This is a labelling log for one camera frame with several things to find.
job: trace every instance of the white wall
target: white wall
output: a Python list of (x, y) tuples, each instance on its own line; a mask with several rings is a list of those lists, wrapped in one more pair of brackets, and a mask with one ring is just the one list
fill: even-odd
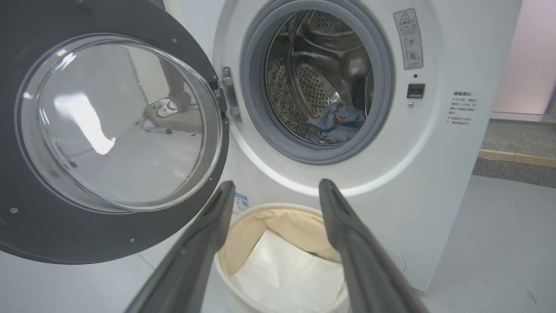
[(523, 0), (493, 111), (544, 114), (555, 85), (556, 1)]

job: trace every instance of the white floor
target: white floor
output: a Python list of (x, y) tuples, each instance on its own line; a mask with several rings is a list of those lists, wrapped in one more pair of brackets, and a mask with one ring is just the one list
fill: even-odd
[[(0, 252), (0, 311), (120, 313), (181, 232), (138, 255), (86, 266)], [(427, 293), (431, 313), (554, 312), (556, 189), (473, 176)], [(211, 272), (202, 311), (229, 312)]]
[(431, 313), (556, 312), (556, 189), (473, 176), (429, 291)]

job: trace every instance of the blue cloth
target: blue cloth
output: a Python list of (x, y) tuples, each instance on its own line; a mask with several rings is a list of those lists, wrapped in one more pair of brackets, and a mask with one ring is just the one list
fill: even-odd
[(316, 130), (308, 133), (305, 139), (318, 144), (343, 143), (357, 134), (365, 119), (363, 111), (335, 102), (309, 118), (307, 123)]

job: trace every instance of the barcode sticker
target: barcode sticker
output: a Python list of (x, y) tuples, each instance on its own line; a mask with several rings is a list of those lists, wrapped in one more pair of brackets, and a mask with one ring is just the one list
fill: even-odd
[(242, 194), (236, 193), (236, 204), (237, 204), (237, 209), (240, 212), (249, 209), (249, 201), (247, 200), (247, 197)]

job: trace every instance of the white fabric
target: white fabric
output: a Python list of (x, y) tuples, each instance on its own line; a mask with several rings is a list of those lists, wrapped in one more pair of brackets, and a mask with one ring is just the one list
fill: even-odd
[(248, 297), (272, 311), (312, 313), (337, 299), (344, 272), (341, 264), (266, 230), (231, 278)]

